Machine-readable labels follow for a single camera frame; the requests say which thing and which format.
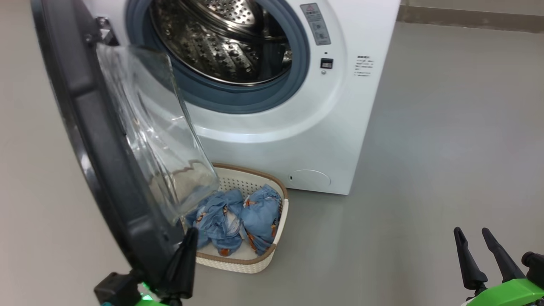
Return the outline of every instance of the open door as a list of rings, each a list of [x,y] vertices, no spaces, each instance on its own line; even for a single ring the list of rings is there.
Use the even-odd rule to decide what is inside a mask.
[[[81,0],[33,0],[32,9],[52,89],[96,203],[131,275],[167,296],[164,280],[184,238],[180,217],[218,188],[169,58],[108,46],[116,40],[107,24]]]

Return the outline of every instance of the sticker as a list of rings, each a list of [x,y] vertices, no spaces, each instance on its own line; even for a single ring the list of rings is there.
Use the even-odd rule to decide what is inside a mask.
[[[370,56],[359,55],[355,61],[355,70],[353,75],[356,77],[368,77],[374,70],[374,60]]]
[[[300,8],[312,29],[316,45],[330,45],[331,38],[329,37],[329,31],[327,30],[327,25],[325,24],[325,20],[323,20],[323,15],[321,15],[317,3],[303,4]]]

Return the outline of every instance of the white washing machine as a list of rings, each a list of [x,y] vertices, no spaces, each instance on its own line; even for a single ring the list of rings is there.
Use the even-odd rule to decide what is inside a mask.
[[[212,161],[349,193],[398,4],[32,0],[75,155],[133,268],[99,301],[131,286],[137,302],[141,282],[191,297],[197,233],[179,220],[218,182],[195,134]]]
[[[171,55],[212,162],[349,193],[399,0],[85,3],[120,45]]]

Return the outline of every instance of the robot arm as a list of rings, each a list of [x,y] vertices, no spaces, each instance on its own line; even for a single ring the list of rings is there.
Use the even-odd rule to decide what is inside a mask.
[[[486,288],[487,276],[480,271],[468,250],[468,242],[460,228],[455,228],[455,242],[461,275],[465,288],[474,290],[474,297],[469,297],[462,306],[544,306],[544,256],[528,252],[522,263],[529,267],[527,277],[523,274],[506,250],[497,242],[489,229],[483,228],[487,248],[494,254],[503,283]]]

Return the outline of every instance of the white plastic basket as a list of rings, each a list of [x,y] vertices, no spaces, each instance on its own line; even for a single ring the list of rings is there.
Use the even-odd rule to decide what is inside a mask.
[[[272,187],[282,199],[280,203],[280,223],[272,246],[261,256],[255,254],[249,243],[246,242],[242,243],[242,246],[236,252],[227,257],[218,256],[217,249],[212,244],[209,244],[199,249],[196,255],[196,262],[201,265],[232,272],[258,273],[264,270],[272,261],[277,244],[283,233],[283,227],[285,226],[289,210],[287,190],[277,178],[266,173],[226,164],[214,164],[214,166],[219,176],[219,190],[221,191],[239,189],[245,198],[261,189],[264,184]]]

